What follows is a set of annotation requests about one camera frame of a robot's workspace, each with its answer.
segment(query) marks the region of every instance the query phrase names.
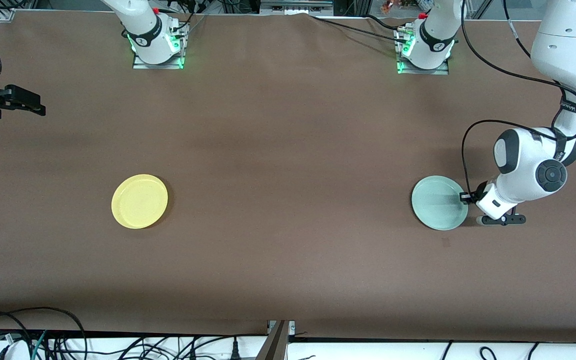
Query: power cord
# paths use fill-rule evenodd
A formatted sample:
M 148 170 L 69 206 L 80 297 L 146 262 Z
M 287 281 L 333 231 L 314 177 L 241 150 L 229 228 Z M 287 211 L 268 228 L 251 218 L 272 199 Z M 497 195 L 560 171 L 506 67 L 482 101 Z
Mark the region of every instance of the power cord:
M 443 351 L 443 355 L 441 355 L 441 360 L 446 360 L 446 355 L 448 355 L 448 350 L 450 349 L 450 346 L 452 346 L 453 344 L 453 340 L 448 341 L 448 346 L 446 346 L 446 349 Z
M 374 16 L 372 14 L 364 14 L 361 16 L 361 18 L 367 18 L 367 19 L 372 19 L 375 22 L 377 22 L 377 24 L 381 25 L 382 27 L 389 29 L 389 30 L 397 30 L 398 27 L 403 27 L 404 25 L 406 25 L 406 23 L 402 23 L 402 25 L 397 25 L 397 26 L 390 26 L 387 23 L 383 22 L 380 18 L 378 18 L 377 16 Z
M 387 39 L 389 41 L 394 41 L 395 43 L 406 43 L 406 40 L 404 39 L 398 39 L 398 38 L 394 38 L 391 36 L 386 36 L 386 35 L 382 35 L 382 34 L 377 34 L 375 32 L 370 32 L 370 31 L 366 31 L 363 29 L 358 29 L 356 27 L 352 27 L 352 26 L 348 26 L 348 25 L 344 25 L 343 23 L 338 23 L 338 22 L 334 22 L 334 21 L 330 21 L 327 20 L 325 18 L 318 18 L 316 16 L 311 16 L 311 18 L 313 19 L 317 19 L 318 21 L 322 21 L 324 23 L 329 23 L 330 25 L 336 25 L 337 27 L 342 27 L 342 28 L 346 28 L 346 29 L 350 29 L 350 30 L 355 30 L 355 32 L 360 32 L 360 33 L 364 33 L 364 34 L 368 34 L 368 35 L 372 35 L 374 37 L 379 37 L 379 38 L 383 38 L 383 39 Z
M 531 360 L 533 358 L 533 353 L 535 352 L 535 349 L 537 349 L 537 346 L 539 344 L 540 344 L 539 342 L 535 342 L 535 344 L 532 346 L 532 348 L 530 348 L 530 351 L 528 351 L 528 357 L 526 358 L 526 360 Z M 489 358 L 484 356 L 484 351 L 488 351 L 490 353 L 490 355 L 492 355 L 492 360 L 497 360 L 497 356 L 495 355 L 495 352 L 487 346 L 482 346 L 479 348 L 479 357 L 481 358 L 481 360 L 490 360 Z
M 51 312 L 57 312 L 57 313 L 62 313 L 64 315 L 66 315 L 67 317 L 69 317 L 70 319 L 72 319 L 75 324 L 77 324 L 77 327 L 79 329 L 79 331 L 81 332 L 81 336 L 84 342 L 84 358 L 83 360 L 87 360 L 88 358 L 88 341 L 86 339 L 86 332 L 83 328 L 82 322 L 80 321 L 80 319 L 75 316 L 75 314 L 73 314 L 72 312 L 68 311 L 68 310 L 63 310 L 63 309 L 59 309 L 58 307 L 52 307 L 52 306 L 36 306 L 36 307 L 25 307 L 23 309 L 17 309 L 17 310 L 12 310 L 12 311 L 0 311 L 0 317 L 10 317 L 11 319 L 14 318 L 14 316 L 12 316 L 12 314 L 16 314 L 16 313 L 21 313 L 21 312 L 34 312 L 34 311 L 38 311 L 38 310 L 48 310 Z M 23 326 L 23 324 L 21 324 L 21 322 L 18 322 L 18 325 L 20 327 L 22 327 L 23 330 L 26 330 L 26 328 Z M 31 352 L 32 349 L 32 342 L 30 340 L 28 340 L 28 349 Z
M 237 336 L 232 340 L 232 354 L 230 355 L 230 360 L 242 360 L 242 356 L 240 356 L 240 344 L 237 342 Z
M 506 4 L 506 0 L 501 0 L 501 4 L 503 6 L 503 13 L 505 14 L 505 20 L 508 22 L 508 25 L 510 26 L 510 30 L 512 31 L 512 36 L 514 36 L 515 41 L 517 41 L 517 44 L 519 44 L 519 48 L 521 48 L 523 53 L 526 54 L 526 56 L 530 57 L 530 52 L 526 49 L 526 47 L 524 46 L 522 41 L 519 39 L 519 35 L 517 34 L 517 31 L 515 30 L 515 26 L 513 25 L 513 22 L 510 20 L 510 15 L 508 14 L 508 5 Z

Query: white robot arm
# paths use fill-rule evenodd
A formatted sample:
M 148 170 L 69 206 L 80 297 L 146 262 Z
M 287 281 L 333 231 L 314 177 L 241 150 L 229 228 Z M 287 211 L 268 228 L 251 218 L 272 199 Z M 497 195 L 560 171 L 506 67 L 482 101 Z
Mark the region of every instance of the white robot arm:
M 119 16 L 135 54 L 144 63 L 161 64 L 180 51 L 176 41 L 179 20 L 156 13 L 148 0 L 101 1 Z
M 540 73 L 576 92 L 576 0 L 548 2 L 531 59 Z M 563 91 L 552 126 L 534 130 L 557 140 L 509 129 L 494 144 L 501 174 L 479 185 L 469 201 L 491 219 L 500 219 L 524 201 L 554 194 L 566 183 L 566 167 L 576 160 L 576 95 Z

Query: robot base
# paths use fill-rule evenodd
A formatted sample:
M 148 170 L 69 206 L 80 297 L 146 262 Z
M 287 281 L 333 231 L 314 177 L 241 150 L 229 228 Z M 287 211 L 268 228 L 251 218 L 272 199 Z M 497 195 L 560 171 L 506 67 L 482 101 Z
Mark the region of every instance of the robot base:
M 174 18 L 173 21 L 176 21 L 175 26 L 179 25 L 179 20 Z M 176 32 L 172 32 L 172 36 L 175 37 L 171 39 L 171 42 L 174 47 L 179 47 L 180 50 L 178 53 L 172 55 L 170 59 L 160 64 L 149 64 L 142 59 L 139 58 L 136 54 L 132 60 L 132 68 L 133 69 L 183 69 L 184 63 L 186 62 L 186 48 L 188 46 L 188 32 L 190 30 L 190 25 L 186 23 L 183 27 L 181 27 Z
M 395 42 L 395 52 L 397 54 L 397 73 L 398 74 L 423 74 L 423 75 L 448 75 L 448 59 L 443 60 L 443 63 L 437 68 L 426 70 L 414 66 L 402 53 L 409 51 L 410 46 L 414 43 L 413 24 L 407 23 L 405 26 L 400 26 L 398 29 L 393 30 L 395 39 L 404 39 L 407 43 Z

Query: metal frame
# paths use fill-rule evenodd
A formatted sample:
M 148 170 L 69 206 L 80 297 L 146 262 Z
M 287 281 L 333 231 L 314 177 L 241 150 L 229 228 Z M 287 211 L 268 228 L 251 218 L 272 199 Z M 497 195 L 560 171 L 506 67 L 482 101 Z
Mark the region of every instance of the metal frame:
M 16 9 L 34 9 L 37 6 L 39 0 L 28 0 L 22 6 L 16 7 L 14 9 L 0 9 L 0 22 L 9 23 L 15 16 Z M 0 0 L 0 7 L 9 7 L 18 3 L 19 0 Z
M 470 4 L 469 8 L 472 9 L 473 6 L 473 0 L 468 0 L 468 2 Z M 479 5 L 479 7 L 477 8 L 476 11 L 469 11 L 470 12 L 470 18 L 471 19 L 481 19 L 482 16 L 484 16 L 484 14 L 486 13 L 486 11 L 488 10 L 488 8 L 490 7 L 490 4 L 492 4 L 493 0 L 483 0 L 483 2 L 481 3 L 481 5 Z
M 254 360 L 285 360 L 290 331 L 289 320 L 277 320 Z
M 313 16 L 334 16 L 332 0 L 261 0 L 261 15 L 292 15 L 306 13 Z

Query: metal mounting plate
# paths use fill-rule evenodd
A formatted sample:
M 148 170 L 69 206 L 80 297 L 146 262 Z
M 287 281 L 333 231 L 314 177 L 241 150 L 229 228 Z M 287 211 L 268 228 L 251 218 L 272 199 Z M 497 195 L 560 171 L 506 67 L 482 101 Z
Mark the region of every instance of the metal mounting plate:
M 395 39 L 407 39 L 410 36 L 412 23 L 407 23 L 405 27 L 400 27 L 401 30 L 393 30 Z M 423 74 L 423 75 L 448 75 L 448 59 L 443 60 L 443 63 L 438 68 L 426 70 L 414 66 L 407 57 L 402 55 L 405 44 L 395 42 L 395 52 L 397 54 L 397 73 L 398 74 Z

